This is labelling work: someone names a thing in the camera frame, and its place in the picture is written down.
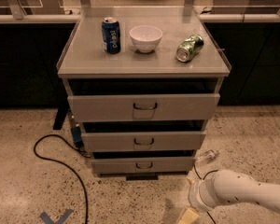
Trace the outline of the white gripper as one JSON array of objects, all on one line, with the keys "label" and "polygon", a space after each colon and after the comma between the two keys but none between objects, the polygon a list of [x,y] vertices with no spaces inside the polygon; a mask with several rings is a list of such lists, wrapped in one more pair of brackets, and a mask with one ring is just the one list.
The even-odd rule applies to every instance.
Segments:
[{"label": "white gripper", "polygon": [[191,207],[184,208],[176,224],[193,224],[200,216],[198,212],[211,211],[216,205],[212,178],[194,181],[187,177],[187,180],[190,184],[188,200],[194,209]]}]

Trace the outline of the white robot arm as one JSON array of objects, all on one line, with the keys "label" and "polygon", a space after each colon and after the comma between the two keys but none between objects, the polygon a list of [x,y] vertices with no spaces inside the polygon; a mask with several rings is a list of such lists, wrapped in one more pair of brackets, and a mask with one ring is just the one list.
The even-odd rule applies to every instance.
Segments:
[{"label": "white robot arm", "polygon": [[188,201],[176,224],[194,224],[200,213],[206,213],[217,224],[210,211],[219,206],[252,203],[280,214],[280,185],[255,180],[232,170],[213,170],[197,180],[187,175]]}]

